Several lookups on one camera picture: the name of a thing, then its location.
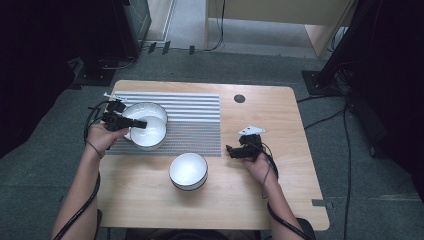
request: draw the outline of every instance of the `striped metal plate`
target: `striped metal plate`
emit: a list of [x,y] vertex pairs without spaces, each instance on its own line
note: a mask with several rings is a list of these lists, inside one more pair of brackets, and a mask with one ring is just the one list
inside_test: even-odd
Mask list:
[[127,107],[139,102],[161,105],[168,114],[167,135],[156,150],[144,151],[127,139],[118,139],[107,154],[221,156],[219,94],[116,91],[115,95],[124,98]]

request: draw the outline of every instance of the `black cable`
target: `black cable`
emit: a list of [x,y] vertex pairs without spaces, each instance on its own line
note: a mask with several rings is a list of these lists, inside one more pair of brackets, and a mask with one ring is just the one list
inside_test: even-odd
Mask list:
[[135,57],[132,57],[132,58],[131,58],[131,62],[130,62],[130,63],[128,63],[127,65],[124,65],[124,66],[118,66],[118,67],[102,67],[102,69],[106,69],[106,70],[119,70],[119,69],[124,69],[124,68],[129,67],[131,64],[133,64],[133,63],[134,63],[134,61],[135,61]]
[[271,206],[268,204],[266,205],[268,208],[268,212],[271,215],[272,218],[274,218],[277,222],[285,226],[286,228],[290,229],[292,232],[296,233],[299,237],[305,239],[305,240],[311,240],[304,232],[302,232],[297,227],[291,225],[289,222],[285,221],[284,219],[280,218],[271,208]]
[[350,193],[351,193],[351,185],[352,185],[352,147],[350,144],[350,137],[349,137],[349,131],[347,130],[347,124],[346,124],[346,110],[348,108],[348,104],[346,104],[345,112],[343,113],[343,124],[346,134],[346,140],[347,140],[347,147],[349,149],[349,157],[348,157],[348,173],[347,173],[347,196],[346,196],[346,208],[345,208],[345,221],[344,221],[344,233],[343,233],[343,239],[346,240],[347,237],[347,222],[348,222],[348,216],[349,216],[349,204],[350,204]]
[[342,95],[309,95],[309,97],[297,100],[296,102],[300,103],[300,102],[304,102],[308,100],[313,100],[318,98],[327,98],[327,97],[343,97],[343,96]]
[[95,112],[97,112],[96,113],[96,119],[97,120],[99,120],[98,118],[97,118],[97,115],[98,115],[98,113],[99,113],[99,111],[100,111],[100,106],[102,105],[102,104],[105,104],[105,103],[110,103],[110,101],[109,100],[105,100],[105,101],[101,101],[100,103],[98,103],[95,107],[93,107],[93,108],[91,108],[91,112],[90,112],[90,114],[88,115],[88,117],[87,117],[87,120],[85,121],[85,127],[84,127],[84,144],[85,144],[85,140],[87,139],[87,137],[88,137],[88,130],[90,129],[90,126],[91,126],[91,124],[93,124],[93,122],[94,121],[92,121],[92,122],[90,122],[91,121],[91,118],[93,117],[93,114],[95,113]]
[[205,49],[204,51],[206,51],[206,52],[210,52],[210,51],[214,51],[214,50],[216,50],[216,49],[217,49],[217,48],[219,48],[219,47],[221,46],[221,44],[224,42],[224,13],[225,13],[225,0],[224,0],[224,2],[222,3],[221,26],[219,27],[219,24],[218,24],[218,28],[219,28],[219,29],[220,29],[220,31],[221,31],[221,36],[220,36],[220,38],[219,38],[218,43],[216,44],[216,46],[215,46],[215,47],[213,47],[212,49]]
[[341,112],[344,112],[344,111],[345,111],[345,108],[343,108],[342,110],[340,110],[340,111],[336,112],[335,114],[331,115],[330,117],[327,117],[327,118],[324,118],[324,119],[318,120],[318,121],[316,121],[316,122],[314,122],[314,123],[311,123],[311,124],[309,124],[308,126],[304,127],[304,130],[306,130],[306,129],[308,129],[308,128],[310,128],[310,127],[312,127],[312,126],[314,126],[315,124],[318,124],[318,123],[320,123],[320,122],[324,122],[324,121],[330,120],[330,119],[332,119],[333,117],[337,116],[338,114],[340,114]]
[[72,224],[75,223],[75,221],[87,210],[88,206],[93,202],[94,198],[97,195],[97,192],[100,188],[100,173],[97,175],[97,181],[96,185],[94,186],[93,193],[88,198],[88,200],[84,203],[84,205],[72,216],[69,221],[62,227],[62,229],[57,233],[54,240],[62,239],[62,237],[65,235],[65,233],[69,230],[69,228],[72,226]]

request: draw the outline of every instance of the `bowl rim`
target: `bowl rim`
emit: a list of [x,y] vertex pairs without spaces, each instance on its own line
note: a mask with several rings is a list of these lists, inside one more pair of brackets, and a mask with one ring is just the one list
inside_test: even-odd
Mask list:
[[168,123],[168,112],[165,110],[165,108],[164,107],[162,107],[162,105],[160,105],[159,103],[155,103],[155,102],[151,102],[151,101],[142,101],[142,102],[137,102],[137,103],[134,103],[133,105],[131,105],[131,106],[129,106],[129,107],[127,107],[127,108],[125,108],[125,110],[121,113],[121,115],[123,116],[123,117],[126,117],[125,116],[125,113],[129,110],[129,109],[131,109],[131,108],[135,108],[137,105],[141,105],[141,104],[151,104],[151,105],[155,105],[155,106],[158,106],[158,107],[160,107],[162,110],[163,110],[163,113],[165,114],[165,118],[166,118],[166,121],[164,121],[165,122],[165,125]]
[[166,126],[166,124],[164,124],[163,125],[164,126],[164,130],[165,130],[165,134],[163,135],[163,138],[159,141],[159,142],[157,142],[156,144],[154,144],[154,145],[149,145],[149,146],[143,146],[143,145],[140,145],[140,144],[138,144],[138,143],[136,143],[136,141],[134,141],[134,139],[133,139],[133,137],[131,137],[131,133],[132,133],[132,128],[130,128],[130,132],[128,133],[128,140],[130,140],[131,142],[133,142],[137,147],[139,147],[139,148],[141,148],[141,149],[143,149],[143,150],[155,150],[155,149],[157,149],[159,146],[158,145],[161,145],[164,141],[165,141],[165,138],[166,138],[166,136],[168,135],[168,128],[167,128],[167,126]]
[[[179,184],[179,183],[177,183],[176,181],[174,181],[174,179],[172,178],[172,176],[171,176],[171,167],[172,167],[172,165],[173,165],[173,163],[175,162],[175,160],[177,160],[180,156],[183,156],[183,155],[185,155],[185,154],[195,154],[195,155],[197,155],[197,156],[200,156],[201,157],[201,159],[203,160],[203,162],[205,163],[205,166],[206,166],[206,168],[205,168],[205,173],[203,174],[203,176],[198,180],[198,181],[196,181],[195,183],[193,183],[193,184],[190,184],[190,185],[183,185],[183,184]],[[198,153],[194,153],[194,152],[187,152],[187,153],[182,153],[182,154],[180,154],[180,155],[178,155],[174,160],[172,160],[172,162],[171,162],[171,164],[169,165],[169,170],[168,170],[168,175],[169,175],[169,178],[171,179],[171,181],[172,181],[172,183],[174,183],[174,185],[176,185],[179,189],[182,189],[182,188],[180,188],[180,186],[181,187],[187,187],[187,188],[190,188],[191,186],[194,186],[194,185],[196,185],[196,184],[199,184],[200,182],[202,182],[203,181],[203,183],[202,184],[200,184],[200,186],[198,186],[198,187],[196,187],[196,188],[194,188],[194,189],[182,189],[182,190],[185,190],[185,191],[191,191],[191,190],[195,190],[195,189],[197,189],[197,188],[199,188],[199,187],[201,187],[205,182],[206,182],[206,179],[207,179],[207,177],[208,177],[208,170],[209,170],[209,165],[208,165],[208,162],[206,161],[206,159],[202,156],[202,155],[200,155],[200,154],[198,154]]]

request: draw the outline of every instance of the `wooden table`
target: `wooden table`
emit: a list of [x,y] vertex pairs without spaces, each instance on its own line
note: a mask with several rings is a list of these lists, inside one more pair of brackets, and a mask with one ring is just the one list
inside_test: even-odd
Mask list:
[[[315,230],[326,230],[325,207],[293,90],[289,87],[118,81],[114,92],[216,93],[220,97],[221,157],[205,157],[208,179],[191,192],[177,189],[168,169],[176,156],[106,155],[98,193],[101,226],[180,229],[270,229],[261,185],[225,145],[240,146],[238,132],[264,128],[262,141],[272,150],[280,185],[296,215]],[[241,94],[244,103],[234,101]]]

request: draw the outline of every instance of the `person's right hand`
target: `person's right hand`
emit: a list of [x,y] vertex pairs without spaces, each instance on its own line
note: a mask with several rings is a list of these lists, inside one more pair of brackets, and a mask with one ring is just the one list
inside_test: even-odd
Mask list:
[[264,153],[260,153],[256,158],[256,161],[252,161],[251,159],[242,159],[242,161],[253,178],[255,178],[258,182],[262,183],[264,181],[268,171],[269,173],[267,178],[271,176],[276,178],[274,172],[270,169],[268,158]]

